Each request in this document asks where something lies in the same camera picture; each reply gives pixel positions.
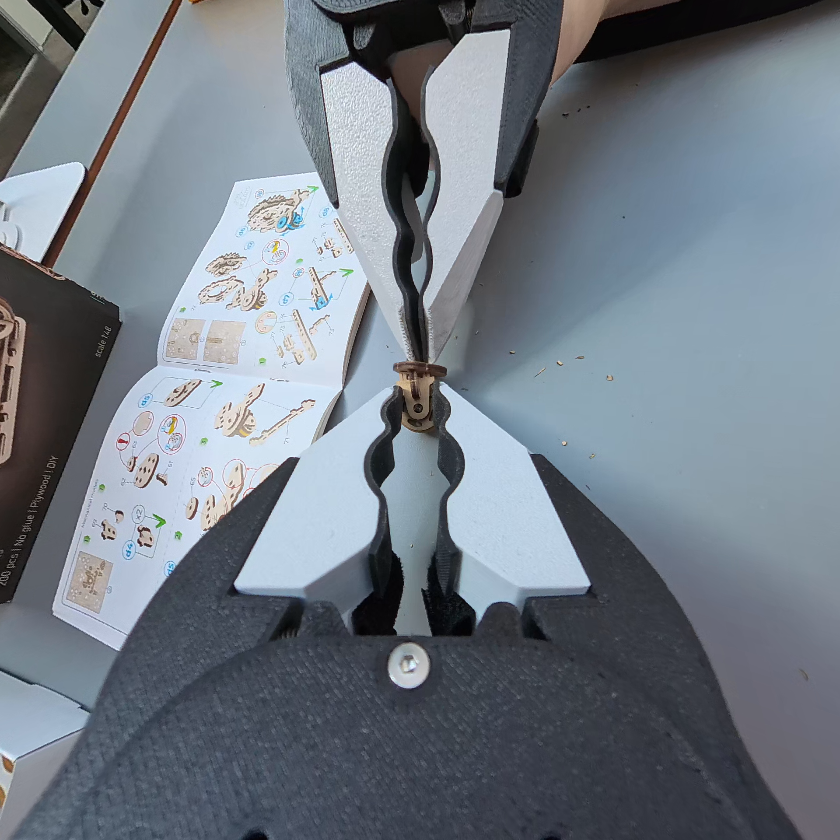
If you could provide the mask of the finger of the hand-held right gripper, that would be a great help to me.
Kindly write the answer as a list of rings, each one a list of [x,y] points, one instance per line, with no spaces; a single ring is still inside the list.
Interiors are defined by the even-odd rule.
[[[410,361],[428,359],[415,248],[426,244],[429,149],[392,81],[351,62],[321,76],[339,215],[385,320]]]
[[[495,187],[510,30],[466,35],[423,90],[423,128],[437,163],[425,223],[431,271],[423,290],[427,358],[452,333],[503,204]]]

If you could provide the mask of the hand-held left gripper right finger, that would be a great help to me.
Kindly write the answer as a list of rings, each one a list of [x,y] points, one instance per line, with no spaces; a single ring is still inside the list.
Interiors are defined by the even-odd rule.
[[[590,587],[528,450],[446,384],[444,430],[465,467],[447,500],[448,532],[461,552],[457,593],[482,617],[534,596],[582,595]]]

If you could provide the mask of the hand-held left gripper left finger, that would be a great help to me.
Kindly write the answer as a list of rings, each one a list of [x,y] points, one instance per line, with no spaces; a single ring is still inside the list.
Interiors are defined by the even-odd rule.
[[[382,485],[402,413],[402,391],[385,389],[304,451],[235,581],[239,592],[346,613],[400,588]]]

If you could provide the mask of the small wooden hub part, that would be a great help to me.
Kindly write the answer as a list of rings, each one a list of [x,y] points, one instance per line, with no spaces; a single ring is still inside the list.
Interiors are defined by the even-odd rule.
[[[398,376],[398,384],[404,396],[402,425],[417,433],[430,430],[434,427],[432,386],[435,375],[403,370],[398,372]]]

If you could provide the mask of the person's right forearm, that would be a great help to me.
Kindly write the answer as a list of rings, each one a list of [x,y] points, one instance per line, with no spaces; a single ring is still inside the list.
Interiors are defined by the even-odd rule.
[[[812,1],[565,1],[552,81],[575,61],[620,56],[812,5]]]

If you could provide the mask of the grey desk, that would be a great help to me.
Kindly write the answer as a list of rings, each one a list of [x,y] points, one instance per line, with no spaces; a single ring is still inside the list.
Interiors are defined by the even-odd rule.
[[[56,269],[122,330],[2,668],[89,705],[114,653],[51,615],[124,394],[239,180],[309,171],[279,2],[178,10]],[[454,387],[547,456],[681,602],[807,838],[838,838],[838,18],[573,66],[464,311]]]

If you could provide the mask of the person's right hand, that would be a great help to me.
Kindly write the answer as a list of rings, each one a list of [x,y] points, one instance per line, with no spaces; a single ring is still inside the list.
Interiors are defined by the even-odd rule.
[[[429,69],[434,68],[430,56],[427,49],[417,47],[399,51],[388,59],[395,87],[418,125],[422,121],[424,83]]]

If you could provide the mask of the assembly instruction booklet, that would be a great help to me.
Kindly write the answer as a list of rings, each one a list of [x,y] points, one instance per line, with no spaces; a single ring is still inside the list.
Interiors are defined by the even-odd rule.
[[[56,617],[121,648],[194,543],[320,436],[369,291],[317,173],[234,184],[103,440]]]

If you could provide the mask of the black model kit box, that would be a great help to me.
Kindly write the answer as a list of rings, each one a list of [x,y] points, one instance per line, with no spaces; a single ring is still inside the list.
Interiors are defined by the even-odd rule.
[[[115,304],[1,246],[1,603],[14,597],[120,326]]]

